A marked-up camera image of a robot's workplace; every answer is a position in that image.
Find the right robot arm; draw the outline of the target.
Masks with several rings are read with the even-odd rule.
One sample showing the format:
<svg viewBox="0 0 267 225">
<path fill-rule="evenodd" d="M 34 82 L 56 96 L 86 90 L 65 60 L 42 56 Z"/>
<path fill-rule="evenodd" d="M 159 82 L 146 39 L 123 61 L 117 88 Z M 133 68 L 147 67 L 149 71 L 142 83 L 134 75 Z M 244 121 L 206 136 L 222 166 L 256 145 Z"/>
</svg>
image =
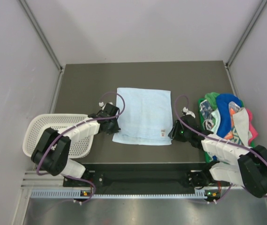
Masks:
<svg viewBox="0 0 267 225">
<path fill-rule="evenodd" d="M 173 123 L 168 136 L 188 142 L 216 160 L 202 170 L 202 180 L 211 186 L 218 181 L 242 186 L 257 198 L 267 197 L 267 149 L 261 145 L 245 147 L 201 130 L 192 115 L 184 115 Z"/>
</svg>

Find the light blue towel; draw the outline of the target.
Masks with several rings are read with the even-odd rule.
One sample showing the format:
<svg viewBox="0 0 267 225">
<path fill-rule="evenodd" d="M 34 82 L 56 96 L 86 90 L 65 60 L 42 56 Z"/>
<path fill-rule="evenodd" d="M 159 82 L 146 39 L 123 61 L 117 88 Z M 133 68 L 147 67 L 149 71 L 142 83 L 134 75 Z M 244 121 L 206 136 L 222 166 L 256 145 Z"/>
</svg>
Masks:
<svg viewBox="0 0 267 225">
<path fill-rule="evenodd" d="M 121 144 L 167 146 L 173 126 L 171 91 L 117 88 L 116 106 L 125 110 L 118 118 L 121 130 L 112 141 Z"/>
</svg>

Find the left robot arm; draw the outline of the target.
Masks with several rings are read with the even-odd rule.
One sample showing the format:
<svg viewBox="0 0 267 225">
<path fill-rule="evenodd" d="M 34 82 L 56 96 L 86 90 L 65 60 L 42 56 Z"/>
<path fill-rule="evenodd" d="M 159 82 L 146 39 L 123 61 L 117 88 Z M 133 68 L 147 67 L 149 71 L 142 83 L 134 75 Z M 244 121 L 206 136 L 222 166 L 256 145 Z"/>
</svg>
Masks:
<svg viewBox="0 0 267 225">
<path fill-rule="evenodd" d="M 118 107 L 107 103 L 98 113 L 88 116 L 45 114 L 45 118 L 54 120 L 75 118 L 77 122 L 60 130 L 50 127 L 50 124 L 45 126 L 31 154 L 31 161 L 37 165 L 37 173 L 43 169 L 52 176 L 60 174 L 73 177 L 78 185 L 87 185 L 90 175 L 83 165 L 69 157 L 70 148 L 87 138 L 90 139 L 89 143 L 91 143 L 93 136 L 101 132 L 109 135 L 117 133 L 120 130 L 118 125 L 120 113 L 122 112 Z"/>
</svg>

